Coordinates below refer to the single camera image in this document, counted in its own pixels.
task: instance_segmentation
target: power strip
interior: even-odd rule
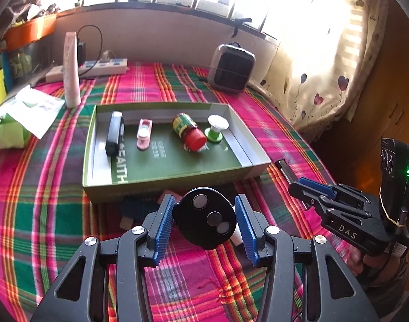
[[[79,77],[81,78],[81,73],[87,71],[91,68],[95,60],[89,60],[84,63],[84,65],[78,68]],[[110,61],[99,60],[94,68],[88,71],[84,77],[92,76],[104,76],[104,75],[118,75],[125,74],[127,72],[127,59],[111,59]],[[63,66],[54,66],[46,74],[46,82],[58,82],[63,80]]]

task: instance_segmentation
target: tube cap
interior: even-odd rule
[[[189,132],[185,137],[185,143],[188,145],[191,151],[198,151],[206,144],[206,142],[206,136],[198,128],[191,130],[191,132]]]

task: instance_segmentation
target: table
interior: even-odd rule
[[[86,134],[96,104],[134,101],[227,103],[238,113],[272,161],[286,159],[298,176],[330,183],[331,177],[304,140],[260,95],[213,90],[199,81],[201,68],[131,63],[125,75],[81,81],[82,101],[62,109],[42,140],[24,150],[0,151],[0,299],[17,321],[27,321],[51,282],[88,236],[118,237],[116,204],[90,204],[81,186]],[[62,83],[38,89],[63,96]],[[274,164],[258,178],[216,187],[230,201],[245,193],[254,210],[291,235],[328,237],[345,258],[348,244],[324,230],[315,211],[291,198]],[[115,321],[114,273],[109,280],[109,315]],[[165,259],[146,272],[154,321],[255,320],[265,270],[253,268],[244,249],[231,241],[204,251],[174,227]],[[294,313],[301,309],[300,276]]]

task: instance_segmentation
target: green box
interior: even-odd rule
[[[113,111],[122,112],[125,129],[120,154],[105,151]],[[207,142],[200,152],[189,152],[171,127],[185,112],[204,130],[207,118],[220,115],[229,122],[219,144]],[[136,147],[140,119],[153,121],[149,148]],[[92,203],[120,201],[125,195],[164,189],[189,190],[261,175],[271,163],[248,127],[226,104],[126,103],[98,105],[91,117],[83,166],[83,187]]]

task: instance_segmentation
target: rubber band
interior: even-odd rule
[[[387,218],[391,223],[393,223],[394,225],[398,226],[399,228],[403,228],[404,225],[399,225],[396,221],[392,220],[392,219],[389,217],[388,212],[386,212],[386,208],[385,208],[385,206],[383,205],[383,200],[382,200],[382,193],[381,193],[381,191],[382,191],[382,188],[379,189],[380,203],[382,204],[382,208],[383,208],[383,210],[384,210],[384,212],[385,212],[386,218]]]

